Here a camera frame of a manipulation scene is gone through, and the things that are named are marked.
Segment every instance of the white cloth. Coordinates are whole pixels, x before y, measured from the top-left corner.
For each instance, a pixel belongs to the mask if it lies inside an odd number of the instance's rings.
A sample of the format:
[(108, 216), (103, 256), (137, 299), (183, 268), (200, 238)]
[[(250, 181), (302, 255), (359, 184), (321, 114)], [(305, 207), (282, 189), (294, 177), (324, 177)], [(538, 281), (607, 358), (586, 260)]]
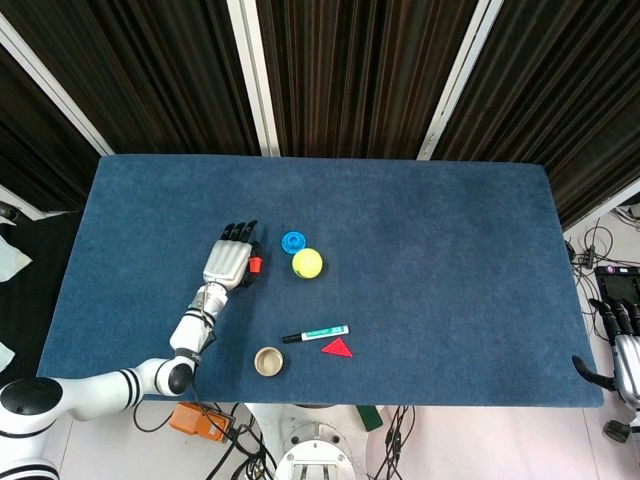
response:
[(7, 368), (14, 356), (15, 353), (0, 342), (0, 372)]
[(31, 263), (31, 259), (0, 237), (0, 282), (6, 282)]

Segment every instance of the black curtain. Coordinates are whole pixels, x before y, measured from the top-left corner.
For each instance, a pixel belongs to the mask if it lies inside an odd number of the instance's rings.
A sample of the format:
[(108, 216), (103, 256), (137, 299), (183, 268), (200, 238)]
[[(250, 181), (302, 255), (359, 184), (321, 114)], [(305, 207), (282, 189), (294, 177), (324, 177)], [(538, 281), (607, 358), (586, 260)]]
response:
[(257, 5), (282, 155), (416, 158), (476, 2)]
[(82, 208), (98, 154), (0, 48), (0, 184), (40, 210)]
[(118, 153), (259, 155), (226, 2), (0, 0)]
[(505, 0), (433, 158), (546, 167), (578, 220), (640, 176), (636, 2)]

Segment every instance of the red object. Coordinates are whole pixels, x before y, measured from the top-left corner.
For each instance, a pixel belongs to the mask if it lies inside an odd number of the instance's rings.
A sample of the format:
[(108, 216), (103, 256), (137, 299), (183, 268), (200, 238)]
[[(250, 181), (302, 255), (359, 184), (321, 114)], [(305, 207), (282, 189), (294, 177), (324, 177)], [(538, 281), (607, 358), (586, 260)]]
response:
[(342, 338), (336, 338), (333, 342), (322, 349), (324, 353), (330, 353), (331, 355), (340, 355), (341, 357), (353, 357), (353, 353), (344, 343)]
[(262, 258), (251, 257), (249, 258), (249, 272), (257, 275), (262, 271)]

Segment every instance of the small cup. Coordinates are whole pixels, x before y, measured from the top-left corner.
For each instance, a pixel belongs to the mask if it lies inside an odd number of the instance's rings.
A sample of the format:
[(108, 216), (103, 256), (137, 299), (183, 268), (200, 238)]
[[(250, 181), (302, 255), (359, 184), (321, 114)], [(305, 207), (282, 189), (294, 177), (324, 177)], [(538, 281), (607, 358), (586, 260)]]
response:
[(261, 348), (253, 360), (258, 373), (265, 377), (273, 377), (277, 374), (282, 369), (283, 363), (282, 353), (273, 347)]

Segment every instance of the green object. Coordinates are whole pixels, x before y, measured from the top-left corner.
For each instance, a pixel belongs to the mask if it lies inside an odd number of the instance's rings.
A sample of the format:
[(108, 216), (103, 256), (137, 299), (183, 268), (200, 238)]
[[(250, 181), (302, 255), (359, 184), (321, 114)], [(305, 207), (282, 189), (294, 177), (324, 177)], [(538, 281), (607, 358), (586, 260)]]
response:
[(382, 426), (382, 417), (375, 405), (356, 405), (356, 408), (367, 432)]

